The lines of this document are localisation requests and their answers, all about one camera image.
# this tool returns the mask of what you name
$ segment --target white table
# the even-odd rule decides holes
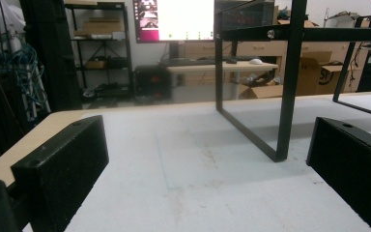
[[[341,98],[371,105],[371,95]],[[279,106],[280,99],[224,105],[250,114],[252,128],[268,132],[269,143]],[[297,99],[283,162],[272,162],[213,102],[173,104],[49,115],[0,159],[0,179],[10,184],[12,163],[68,123],[95,114],[103,115],[110,163],[67,231],[371,231],[305,164],[316,116],[371,132],[370,114],[331,96]]]

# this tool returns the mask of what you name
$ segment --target wooden desk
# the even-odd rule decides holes
[[[225,72],[261,72],[261,71],[272,71],[278,69],[275,64],[264,63],[262,65],[250,65],[248,61],[239,61],[237,64],[227,64],[223,62],[222,68]],[[214,72],[215,65],[207,66],[179,66],[179,67],[167,67],[167,70],[172,73],[204,73]]]
[[[341,98],[371,104],[371,95]],[[280,99],[224,107],[275,142]],[[0,158],[0,179],[10,184],[12,163],[94,114],[104,119],[110,163],[67,231],[371,231],[305,164],[316,116],[371,132],[370,114],[331,96],[298,98],[283,162],[265,156],[213,102],[138,106],[49,115]]]

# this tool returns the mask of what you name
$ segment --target cardboard box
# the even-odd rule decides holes
[[[331,51],[303,52],[297,96],[333,94],[342,66],[328,65]]]
[[[249,88],[240,85],[240,99],[269,99],[282,97],[283,86],[271,85]]]
[[[88,70],[98,70],[106,68],[106,61],[87,61],[84,67]]]
[[[89,21],[95,22],[120,22],[119,17],[89,17]]]
[[[278,24],[290,24],[291,21],[290,20],[278,20]],[[304,27],[317,27],[319,26],[318,24],[316,24],[315,22],[312,22],[310,20],[306,20],[303,22],[303,26]]]
[[[273,8],[272,25],[278,24],[279,6]]]
[[[116,22],[86,21],[83,24],[83,30],[89,34],[111,35],[113,32],[122,31],[122,27]]]
[[[93,0],[65,0],[65,4],[72,4],[72,5],[97,5],[98,1]]]
[[[76,37],[89,37],[90,35],[88,34],[87,31],[84,31],[84,30],[77,30],[77,31],[73,31],[73,34],[76,36]]]

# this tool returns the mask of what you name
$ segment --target black frame bar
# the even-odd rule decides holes
[[[263,2],[263,0],[252,0],[248,4],[260,4]],[[371,28],[304,28],[303,23],[305,21],[307,1],[293,0],[291,22],[288,25],[260,26],[241,30],[222,31],[223,13],[244,7],[245,5],[246,3],[214,14],[215,105],[220,114],[222,114],[231,124],[249,138],[270,159],[273,161],[284,161],[288,158],[302,42],[351,42],[345,64],[343,65],[340,74],[342,81],[341,84],[343,84],[355,48],[355,43],[371,42]],[[223,108],[221,78],[222,41],[232,41],[233,44],[236,44],[241,41],[256,42],[272,40],[288,41],[287,57],[289,57],[289,59],[286,60],[276,150]]]
[[[358,17],[357,22],[355,23],[355,27],[360,28],[360,25],[365,18],[371,18],[371,15],[370,16],[360,16],[360,17]],[[338,83],[336,85],[335,92],[333,94],[332,100],[333,100],[333,102],[336,102],[336,103],[348,106],[350,108],[357,109],[357,110],[360,110],[360,111],[371,114],[370,109],[363,108],[363,107],[360,107],[360,106],[357,106],[357,105],[350,104],[350,103],[339,100],[340,92],[341,92],[342,87],[343,87],[343,85],[345,84],[345,81],[346,81],[346,75],[348,73],[348,67],[351,64],[351,60],[352,60],[352,56],[353,56],[353,53],[354,53],[355,45],[356,45],[355,42],[352,42],[352,43],[349,44],[348,51],[347,51],[346,56],[345,56],[345,61],[344,61],[341,73],[339,74]]]

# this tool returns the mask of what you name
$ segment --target desk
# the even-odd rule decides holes
[[[263,63],[262,65],[251,65],[248,61],[239,61],[237,64],[227,64],[223,62],[222,69],[225,72],[260,72],[260,71],[272,71],[278,69],[276,64]],[[178,66],[178,67],[167,67],[167,70],[172,73],[203,73],[203,72],[214,72],[215,65],[207,66]]]
[[[270,72],[278,69],[276,64],[263,63],[262,65],[251,65],[248,61],[239,61],[237,64],[223,62],[222,66],[225,72],[235,74],[234,83],[223,83],[225,100],[237,99],[239,97],[241,72]],[[172,73],[172,86],[175,87],[173,90],[173,102],[184,102],[183,99],[200,102],[196,99],[196,96],[204,98],[206,101],[215,101],[214,84],[178,86],[176,78],[177,74],[214,73],[215,65],[167,67],[167,70]]]
[[[342,98],[371,104],[371,95]],[[279,110],[280,99],[227,104],[261,115]],[[103,115],[110,163],[67,231],[371,231],[305,164],[316,116],[371,132],[370,114],[331,95],[297,99],[283,162],[264,156],[204,102],[51,114],[0,158],[0,179],[10,184],[12,163],[95,114]]]

